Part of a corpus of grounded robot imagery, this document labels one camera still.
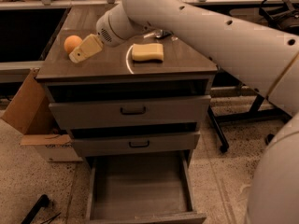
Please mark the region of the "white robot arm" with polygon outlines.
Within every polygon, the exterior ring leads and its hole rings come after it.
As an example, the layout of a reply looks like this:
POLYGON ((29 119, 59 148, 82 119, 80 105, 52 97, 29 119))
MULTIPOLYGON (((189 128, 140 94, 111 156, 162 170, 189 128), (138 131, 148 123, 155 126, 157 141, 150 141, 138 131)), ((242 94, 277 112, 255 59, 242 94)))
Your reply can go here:
POLYGON ((173 33, 291 116, 255 171, 245 224, 299 224, 298 36, 182 0, 121 0, 69 58, 79 63, 154 29, 173 33))

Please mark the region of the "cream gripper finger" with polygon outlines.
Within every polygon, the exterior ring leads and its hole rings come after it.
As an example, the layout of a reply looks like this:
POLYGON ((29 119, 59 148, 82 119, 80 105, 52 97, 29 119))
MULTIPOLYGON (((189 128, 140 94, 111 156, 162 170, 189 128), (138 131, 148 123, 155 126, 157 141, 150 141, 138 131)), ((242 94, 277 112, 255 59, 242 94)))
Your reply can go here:
POLYGON ((103 49, 104 45, 98 35, 90 34, 73 49, 69 54, 69 59, 73 63, 80 63, 92 57, 103 49))

